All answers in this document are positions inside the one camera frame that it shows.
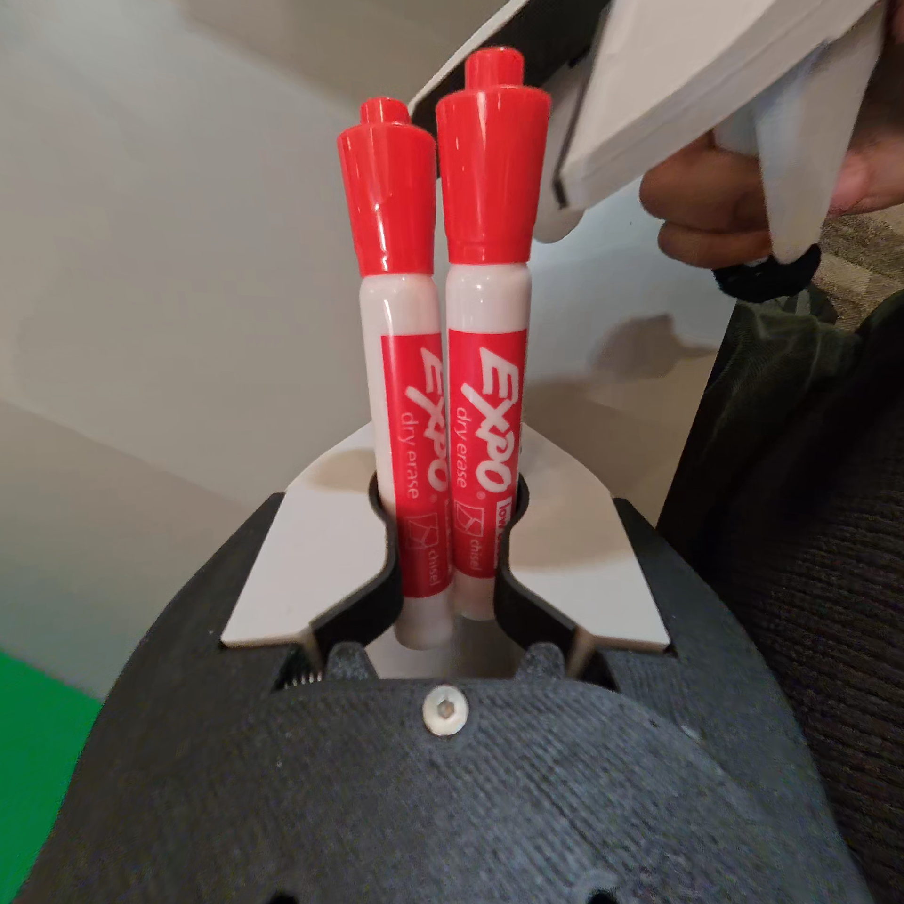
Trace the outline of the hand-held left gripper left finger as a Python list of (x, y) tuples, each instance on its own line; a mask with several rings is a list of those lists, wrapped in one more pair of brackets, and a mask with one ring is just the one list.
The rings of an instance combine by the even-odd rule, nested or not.
[(297, 645), (321, 667), (337, 644), (390, 630), (401, 562), (375, 471), (366, 424), (292, 481), (222, 630), (226, 647)]

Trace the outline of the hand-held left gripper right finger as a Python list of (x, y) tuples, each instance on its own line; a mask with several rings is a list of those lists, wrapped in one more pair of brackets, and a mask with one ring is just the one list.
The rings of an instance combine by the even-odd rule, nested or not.
[(593, 472), (525, 427), (494, 615), (521, 649), (557, 647), (568, 674), (597, 653), (663, 654), (670, 637), (615, 500)]

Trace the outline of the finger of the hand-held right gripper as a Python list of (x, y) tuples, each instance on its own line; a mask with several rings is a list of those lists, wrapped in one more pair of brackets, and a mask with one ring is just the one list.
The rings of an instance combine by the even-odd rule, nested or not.
[(559, 172), (581, 114), (607, 1), (512, 1), (505, 3), (455, 51), (413, 97), (414, 124), (436, 135), (436, 105), (465, 85), (466, 59), (473, 52), (503, 46), (525, 59), (525, 83), (551, 98), (538, 216), (533, 237), (542, 244), (561, 241), (581, 221), (571, 208)]
[(612, 2), (556, 168), (586, 210), (716, 127), (879, 2)]

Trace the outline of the red dry-erase marker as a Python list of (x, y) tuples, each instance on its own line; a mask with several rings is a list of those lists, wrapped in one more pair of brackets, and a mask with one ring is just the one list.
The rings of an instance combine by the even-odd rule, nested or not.
[(406, 648), (454, 633), (446, 379), (434, 282), (436, 142), (368, 99), (337, 140), (355, 253), (379, 498), (399, 542)]
[(514, 516), (532, 275), (528, 267), (550, 97), (514, 49), (476, 51), (436, 105), (449, 270), (446, 381), (453, 600), (493, 619), (503, 532)]

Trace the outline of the green plastic bin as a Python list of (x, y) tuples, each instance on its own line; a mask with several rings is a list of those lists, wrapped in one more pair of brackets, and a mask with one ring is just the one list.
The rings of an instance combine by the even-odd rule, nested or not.
[(1, 901), (30, 874), (101, 701), (1, 653)]

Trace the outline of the person's right hand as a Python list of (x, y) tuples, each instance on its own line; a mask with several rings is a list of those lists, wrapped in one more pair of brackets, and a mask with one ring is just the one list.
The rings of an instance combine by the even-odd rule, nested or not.
[[(759, 165), (717, 148), (710, 134), (643, 178), (639, 199), (662, 221), (659, 247), (689, 266), (720, 269), (772, 253)], [(903, 7), (890, 2), (886, 39), (864, 96), (829, 217), (903, 203)]]

